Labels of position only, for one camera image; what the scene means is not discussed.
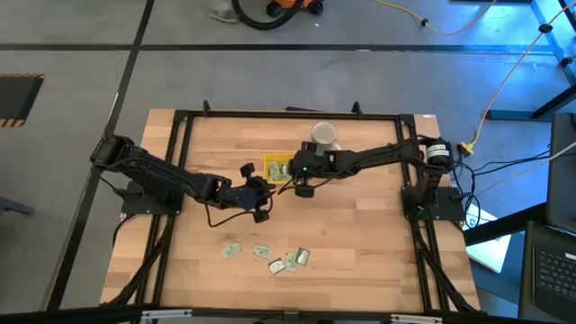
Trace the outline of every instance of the laptop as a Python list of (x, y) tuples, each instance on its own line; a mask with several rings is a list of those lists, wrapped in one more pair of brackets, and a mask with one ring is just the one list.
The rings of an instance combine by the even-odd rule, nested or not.
[[(528, 286), (538, 309), (576, 323), (576, 237), (532, 221), (526, 225), (522, 290)], [(522, 297), (521, 304), (526, 302)]]

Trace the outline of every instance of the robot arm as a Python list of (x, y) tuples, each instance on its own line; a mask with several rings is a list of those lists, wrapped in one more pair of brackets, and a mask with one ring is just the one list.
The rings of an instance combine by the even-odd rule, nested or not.
[(198, 203), (206, 203), (218, 209), (241, 208), (255, 210), (255, 221), (268, 220), (268, 214), (260, 207), (267, 204), (270, 188), (266, 180), (251, 176), (254, 165), (240, 169), (246, 184), (232, 187), (230, 179), (204, 173), (190, 173), (182, 168), (152, 156), (144, 148), (134, 145), (126, 137), (111, 136), (102, 139), (90, 157), (93, 166), (102, 171), (123, 173), (143, 189), (149, 199), (170, 204), (182, 193)]
[[(427, 161), (424, 161), (424, 153), (419, 150), (420, 146), (426, 147)], [(440, 177), (452, 169), (450, 143), (440, 138), (418, 136), (405, 139), (398, 144), (388, 144), (359, 152), (325, 151), (322, 156), (316, 155), (315, 151), (316, 144), (303, 142), (301, 149), (296, 152), (288, 165), (296, 194), (300, 197), (310, 198), (314, 195), (315, 187), (308, 184), (312, 178), (344, 179), (369, 167), (399, 162), (408, 162), (424, 171), (427, 177), (427, 181), (423, 182), (425, 185), (421, 188), (421, 194), (424, 195), (425, 191), (436, 190)]]

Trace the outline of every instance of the desk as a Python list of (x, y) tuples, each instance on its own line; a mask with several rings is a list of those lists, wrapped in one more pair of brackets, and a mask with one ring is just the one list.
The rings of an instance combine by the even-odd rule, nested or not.
[[(174, 110), (153, 109), (141, 146), (166, 154)], [(438, 136), (434, 116), (415, 116), (418, 133)], [(185, 169), (242, 184), (247, 162), (263, 172), (265, 153), (294, 152), (319, 120), (195, 117)], [(369, 149), (396, 142), (393, 122), (333, 120), (343, 149)], [(182, 139), (176, 142), (178, 160)], [(449, 185), (445, 176), (444, 185)], [(401, 165), (380, 166), (334, 181), (313, 199), (292, 192), (274, 197), (270, 220), (255, 224), (248, 215), (211, 229), (203, 206), (184, 198), (176, 218), (161, 305), (186, 308), (422, 312), (410, 225), (403, 217)], [(212, 209), (213, 221), (237, 211)], [(115, 297), (140, 266), (150, 226), (139, 215), (119, 231), (103, 288), (102, 302)], [(479, 308), (462, 233), (449, 221), (436, 221), (442, 265), (457, 290)], [(238, 242), (242, 251), (224, 259), (222, 250)], [(255, 244), (274, 249), (273, 258), (298, 247), (310, 250), (308, 266), (297, 273), (271, 275)], [(437, 307), (434, 276), (427, 274)], [(145, 302), (155, 279), (148, 278)]]

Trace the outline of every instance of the concrete floor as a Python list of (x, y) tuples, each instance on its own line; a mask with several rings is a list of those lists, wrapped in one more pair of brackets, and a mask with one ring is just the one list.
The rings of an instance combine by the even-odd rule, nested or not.
[[(546, 16), (560, 9), (553, 0), (537, 1)], [(255, 1), (254, 12), (265, 2)], [(145, 3), (4, 0), (0, 43), (132, 43)], [(215, 22), (206, 13), (207, 3), (157, 1), (144, 43), (527, 45), (538, 27), (529, 6), (500, 4), (469, 31), (445, 38), (371, 0), (330, 0), (321, 17), (300, 13), (278, 31), (260, 32)], [(486, 5), (402, 3), (446, 31), (466, 24)], [(563, 27), (557, 37), (568, 50), (573, 31), (566, 23), (559, 19)], [(539, 44), (546, 45), (546, 39)], [(0, 218), (0, 313), (41, 306), (127, 57), (127, 52), (0, 51), (2, 73), (46, 74), (25, 126), (0, 129), (0, 195), (37, 209), (32, 217), (5, 213)], [(518, 59), (518, 54), (445, 52), (141, 52), (116, 133), (138, 142), (150, 108), (199, 109), (203, 99), (216, 110), (292, 105), (341, 112), (359, 101), (365, 112), (436, 114), (443, 137), (467, 141)], [(534, 110), (568, 85), (556, 57), (529, 55), (494, 107)], [(467, 163), (478, 167), (532, 156), (549, 141), (548, 123), (488, 121)], [(477, 186), (481, 190), (525, 167), (486, 175)], [(115, 185), (126, 183), (121, 176), (106, 177)], [(541, 167), (483, 194), (481, 207), (500, 217), (540, 203), (546, 181), (547, 168)], [(463, 185), (469, 181), (463, 179)], [(63, 307), (98, 303), (120, 205), (107, 187), (99, 187)]]

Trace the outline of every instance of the keyboard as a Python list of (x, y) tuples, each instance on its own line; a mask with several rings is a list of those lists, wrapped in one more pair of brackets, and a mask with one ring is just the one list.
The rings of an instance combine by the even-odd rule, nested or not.
[(536, 247), (536, 287), (576, 301), (576, 256)]

